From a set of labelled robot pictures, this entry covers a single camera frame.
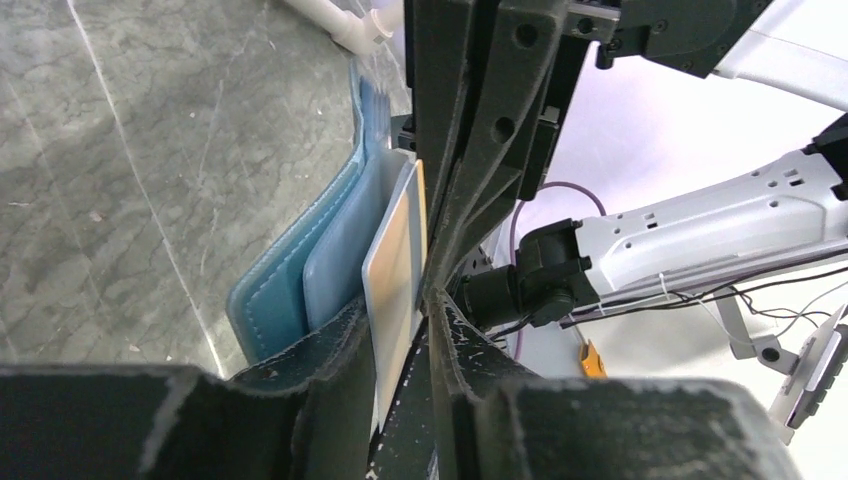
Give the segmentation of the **blue card holder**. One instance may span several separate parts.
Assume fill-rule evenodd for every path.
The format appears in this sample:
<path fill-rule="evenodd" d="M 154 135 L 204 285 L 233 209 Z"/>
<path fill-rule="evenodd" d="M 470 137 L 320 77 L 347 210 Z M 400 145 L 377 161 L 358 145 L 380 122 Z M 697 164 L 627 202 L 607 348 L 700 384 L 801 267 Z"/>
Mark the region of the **blue card holder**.
<path fill-rule="evenodd" d="M 363 264 L 388 206 L 390 99 L 353 62 L 353 146 L 328 186 L 232 287 L 226 313 L 248 363 L 265 361 L 328 323 L 360 294 Z"/>

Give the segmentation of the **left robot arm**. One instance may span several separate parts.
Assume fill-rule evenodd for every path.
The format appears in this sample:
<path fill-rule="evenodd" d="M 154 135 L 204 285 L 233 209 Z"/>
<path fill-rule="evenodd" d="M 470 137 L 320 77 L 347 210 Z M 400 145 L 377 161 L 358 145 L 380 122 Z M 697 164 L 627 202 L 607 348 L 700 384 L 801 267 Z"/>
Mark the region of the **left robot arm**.
<path fill-rule="evenodd" d="M 570 273 L 586 316 L 662 280 L 686 290 L 847 243 L 847 130 L 759 170 L 641 210 L 526 236 L 524 284 Z M 379 320 L 363 299 L 280 355 L 222 381 L 177 365 L 1 371 L 5 479 L 794 479 L 765 414 L 696 380 L 544 380 L 479 331 L 477 296 L 434 290 L 428 360 L 380 441 L 370 435 Z"/>

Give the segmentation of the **orange credit card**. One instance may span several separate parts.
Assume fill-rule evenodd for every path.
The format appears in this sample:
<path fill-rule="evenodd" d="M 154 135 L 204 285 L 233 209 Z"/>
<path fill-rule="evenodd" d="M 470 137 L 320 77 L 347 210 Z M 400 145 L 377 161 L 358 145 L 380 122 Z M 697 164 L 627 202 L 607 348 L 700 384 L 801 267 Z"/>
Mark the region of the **orange credit card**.
<path fill-rule="evenodd" d="M 376 429 L 394 404 L 420 322 L 417 295 L 427 258 L 423 162 L 407 162 L 362 266 L 376 368 Z"/>

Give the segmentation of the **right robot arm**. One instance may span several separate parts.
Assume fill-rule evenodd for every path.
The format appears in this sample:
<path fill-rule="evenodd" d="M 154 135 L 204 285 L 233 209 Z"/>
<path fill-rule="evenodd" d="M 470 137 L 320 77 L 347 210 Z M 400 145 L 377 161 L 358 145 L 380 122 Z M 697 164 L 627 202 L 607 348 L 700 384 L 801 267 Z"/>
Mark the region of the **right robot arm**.
<path fill-rule="evenodd" d="M 843 1 L 410 1 L 413 144 L 427 171 L 423 286 L 541 184 L 587 49 L 847 107 Z M 847 123 L 747 174 L 528 239 L 515 289 L 593 299 L 697 290 L 847 251 Z"/>

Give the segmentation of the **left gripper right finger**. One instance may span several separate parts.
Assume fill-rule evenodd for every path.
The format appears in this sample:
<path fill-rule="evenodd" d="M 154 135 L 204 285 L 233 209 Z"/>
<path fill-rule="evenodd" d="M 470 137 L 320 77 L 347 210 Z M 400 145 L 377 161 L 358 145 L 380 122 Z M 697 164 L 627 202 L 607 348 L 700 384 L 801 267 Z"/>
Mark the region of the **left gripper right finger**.
<path fill-rule="evenodd" d="M 764 409 L 698 378 L 544 379 L 427 295 L 444 479 L 796 479 Z"/>

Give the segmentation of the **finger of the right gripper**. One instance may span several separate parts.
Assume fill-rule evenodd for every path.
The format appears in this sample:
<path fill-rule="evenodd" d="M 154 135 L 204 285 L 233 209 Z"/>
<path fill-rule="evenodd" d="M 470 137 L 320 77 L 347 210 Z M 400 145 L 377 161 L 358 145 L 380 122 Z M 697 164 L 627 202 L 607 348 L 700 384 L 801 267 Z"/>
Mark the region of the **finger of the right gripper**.
<path fill-rule="evenodd" d="M 415 146 L 424 163 L 429 246 L 427 278 L 449 279 L 500 220 L 490 213 L 504 169 L 470 162 L 465 150 L 498 15 L 497 1 L 409 1 L 408 83 Z"/>
<path fill-rule="evenodd" d="M 504 191 L 490 213 L 508 213 L 521 195 L 537 120 L 544 108 L 548 83 L 558 60 L 580 63 L 589 43 L 563 34 L 572 1 L 497 1 L 498 15 L 465 150 L 470 162 L 491 160 L 504 169 Z M 425 291 L 442 288 L 449 279 L 427 278 Z"/>

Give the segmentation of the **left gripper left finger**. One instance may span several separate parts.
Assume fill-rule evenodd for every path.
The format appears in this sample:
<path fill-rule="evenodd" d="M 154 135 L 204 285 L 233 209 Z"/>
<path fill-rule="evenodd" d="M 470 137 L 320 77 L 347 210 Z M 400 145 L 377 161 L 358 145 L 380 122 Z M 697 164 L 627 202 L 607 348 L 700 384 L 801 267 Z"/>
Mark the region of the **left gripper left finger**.
<path fill-rule="evenodd" d="M 223 380 L 193 365 L 5 365 L 5 479 L 361 479 L 375 367 L 355 299 Z"/>

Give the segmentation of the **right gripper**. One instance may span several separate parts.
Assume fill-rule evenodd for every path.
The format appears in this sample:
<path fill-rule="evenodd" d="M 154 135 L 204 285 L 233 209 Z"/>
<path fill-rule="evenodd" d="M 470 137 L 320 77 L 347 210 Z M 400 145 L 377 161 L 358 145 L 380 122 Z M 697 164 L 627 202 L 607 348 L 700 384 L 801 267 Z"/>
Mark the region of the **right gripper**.
<path fill-rule="evenodd" d="M 713 73 L 769 0 L 572 1 L 563 34 L 596 42 L 595 65 L 642 57 L 698 78 Z"/>

